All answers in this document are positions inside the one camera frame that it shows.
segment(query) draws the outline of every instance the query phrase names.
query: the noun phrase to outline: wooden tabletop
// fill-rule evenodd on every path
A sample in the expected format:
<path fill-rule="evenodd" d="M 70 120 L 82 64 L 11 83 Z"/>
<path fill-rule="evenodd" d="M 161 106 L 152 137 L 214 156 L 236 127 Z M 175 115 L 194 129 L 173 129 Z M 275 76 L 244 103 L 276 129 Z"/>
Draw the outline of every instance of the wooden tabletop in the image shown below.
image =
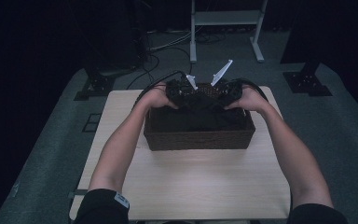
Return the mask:
<path fill-rule="evenodd" d="M 261 88 L 278 110 L 271 90 Z M 106 101 L 78 189 L 87 189 L 104 143 L 130 113 L 141 91 L 112 91 Z M 290 190 L 267 125 L 251 112 L 255 133 L 247 149 L 151 151 L 143 130 L 123 187 L 130 220 L 287 218 Z M 75 219 L 83 196 L 75 196 Z"/>

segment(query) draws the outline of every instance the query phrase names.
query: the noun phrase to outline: left hand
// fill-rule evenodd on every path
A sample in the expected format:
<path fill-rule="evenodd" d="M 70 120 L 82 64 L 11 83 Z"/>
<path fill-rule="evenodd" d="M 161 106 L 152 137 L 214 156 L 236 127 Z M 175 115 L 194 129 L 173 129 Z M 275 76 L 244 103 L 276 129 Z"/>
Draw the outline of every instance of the left hand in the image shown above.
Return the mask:
<path fill-rule="evenodd" d="M 177 109 L 178 106 L 171 102 L 165 94 L 165 83 L 159 82 L 155 88 L 148 91 L 141 101 L 145 102 L 150 107 L 163 107 L 165 105 Z"/>

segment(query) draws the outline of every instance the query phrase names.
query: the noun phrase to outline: black sleeve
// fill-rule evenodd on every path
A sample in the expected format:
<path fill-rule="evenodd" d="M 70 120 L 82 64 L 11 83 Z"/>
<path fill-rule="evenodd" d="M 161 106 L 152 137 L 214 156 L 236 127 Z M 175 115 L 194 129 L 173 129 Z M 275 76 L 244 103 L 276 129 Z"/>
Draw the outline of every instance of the black sleeve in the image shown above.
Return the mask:
<path fill-rule="evenodd" d="M 95 189 L 84 196 L 74 224 L 129 223 L 129 210 L 129 202 L 119 193 L 110 189 Z"/>
<path fill-rule="evenodd" d="M 347 219 L 336 209 L 316 204 L 306 203 L 296 207 L 289 214 L 287 224 L 348 224 Z"/>

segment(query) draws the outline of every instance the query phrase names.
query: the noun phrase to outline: forearm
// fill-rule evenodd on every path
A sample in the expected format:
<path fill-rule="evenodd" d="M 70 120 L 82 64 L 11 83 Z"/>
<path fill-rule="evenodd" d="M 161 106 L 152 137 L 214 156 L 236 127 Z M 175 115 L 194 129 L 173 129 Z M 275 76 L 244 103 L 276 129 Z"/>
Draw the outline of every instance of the forearm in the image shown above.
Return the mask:
<path fill-rule="evenodd" d="M 294 195 L 294 207 L 303 203 L 332 207 L 327 184 L 308 147 L 270 104 L 260 114 L 268 125 L 278 162 Z"/>
<path fill-rule="evenodd" d="M 103 146 L 100 159 L 92 175 L 89 190 L 113 189 L 121 192 L 126 173 L 150 106 L 140 102 L 111 134 Z"/>

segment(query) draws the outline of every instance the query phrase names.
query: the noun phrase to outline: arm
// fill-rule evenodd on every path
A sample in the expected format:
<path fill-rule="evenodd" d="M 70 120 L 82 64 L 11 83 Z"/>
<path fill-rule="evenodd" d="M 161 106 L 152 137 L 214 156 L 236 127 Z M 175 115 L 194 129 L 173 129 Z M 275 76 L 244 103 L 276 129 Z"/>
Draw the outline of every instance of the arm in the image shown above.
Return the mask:
<path fill-rule="evenodd" d="M 89 183 L 89 191 L 93 189 L 122 191 L 145 115 L 151 107 L 164 105 L 175 108 L 175 105 L 165 96 L 165 86 L 158 85 L 141 98 L 103 146 Z"/>
<path fill-rule="evenodd" d="M 275 108 L 249 87 L 243 89 L 239 101 L 227 108 L 233 107 L 254 110 L 266 121 L 278 163 L 293 193 L 293 207 L 304 203 L 333 207 L 317 161 Z"/>

